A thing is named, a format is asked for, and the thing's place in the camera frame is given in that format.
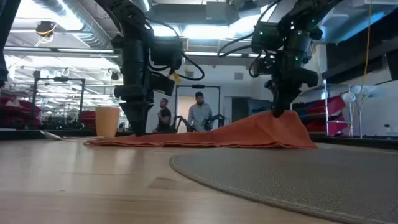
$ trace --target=table surface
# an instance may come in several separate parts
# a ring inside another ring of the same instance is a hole
[[[172,155],[194,150],[2,141],[0,223],[332,223],[210,189],[169,167]]]

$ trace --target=person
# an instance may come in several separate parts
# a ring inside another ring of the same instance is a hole
[[[213,115],[208,103],[205,103],[202,92],[195,93],[196,104],[189,108],[188,123],[196,131],[206,131],[204,121]]]
[[[157,113],[159,122],[157,124],[156,129],[154,130],[154,133],[169,133],[171,131],[170,122],[171,122],[172,113],[167,108],[168,103],[169,101],[166,98],[163,98],[160,101],[161,109],[159,113]]]

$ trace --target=yellow cup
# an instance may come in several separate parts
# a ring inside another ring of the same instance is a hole
[[[95,108],[95,129],[97,136],[113,138],[118,129],[120,109],[113,107]]]

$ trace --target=cloth fold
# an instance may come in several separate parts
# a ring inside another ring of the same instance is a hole
[[[294,111],[263,112],[209,132],[153,134],[88,141],[92,146],[317,148]]]

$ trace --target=gray mat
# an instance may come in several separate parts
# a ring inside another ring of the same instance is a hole
[[[398,223],[398,154],[345,150],[210,149],[173,156],[201,184],[344,223]]]

